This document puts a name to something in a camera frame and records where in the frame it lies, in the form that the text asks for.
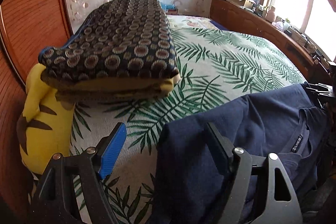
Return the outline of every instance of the metal screw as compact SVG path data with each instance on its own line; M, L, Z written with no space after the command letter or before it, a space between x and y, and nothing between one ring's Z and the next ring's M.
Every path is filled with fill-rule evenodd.
M243 154L243 153L244 153L244 149L241 148L241 147L236 147L236 148L235 148L235 152L236 152L237 154Z
M277 160L278 159L278 155L277 154L275 154L275 153L269 153L269 158L271 159L271 160Z
M55 154L52 156L52 158L53 158L54 160L58 160L58 159L60 159L60 157L61 157L61 154L60 154L60 153L55 153Z
M96 149L94 147L89 147L87 150L86 150L86 153L88 154L93 154L96 152Z

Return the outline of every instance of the navy blue t-shirt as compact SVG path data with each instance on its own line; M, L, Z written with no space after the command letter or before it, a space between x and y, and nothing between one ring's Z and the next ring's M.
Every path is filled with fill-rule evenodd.
M316 182L316 161L330 131L327 112L311 102L301 85L244 95L164 126L150 223L201 223L214 205L226 178L202 137L208 122L251 155L278 154L298 197ZM242 219L251 211L255 182L250 181Z

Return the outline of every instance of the green leaf pattern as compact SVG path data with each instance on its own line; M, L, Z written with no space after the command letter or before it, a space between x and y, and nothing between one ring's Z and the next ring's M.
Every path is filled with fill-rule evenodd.
M97 145L117 122L127 139L104 192L120 223L144 223L154 194L156 145L165 123L222 105L241 95L303 83L304 77L271 42L252 35L201 28L174 28L172 36L182 77L167 98L120 103L77 104L71 155ZM81 214L87 215L74 180Z

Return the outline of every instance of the wooden cabinet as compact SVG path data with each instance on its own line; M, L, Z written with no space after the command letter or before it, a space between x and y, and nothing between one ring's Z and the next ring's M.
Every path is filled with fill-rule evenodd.
M308 80L314 66L312 57L292 38L257 15L225 0L212 0L210 18L230 31L266 38L276 45Z

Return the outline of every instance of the yellow plush toy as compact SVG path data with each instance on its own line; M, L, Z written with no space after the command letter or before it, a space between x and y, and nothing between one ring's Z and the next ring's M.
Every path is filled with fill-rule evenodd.
M20 152L27 168L42 174L54 153L68 156L74 103L58 102L56 89L41 81L45 70L36 64L27 77L25 107L16 126Z

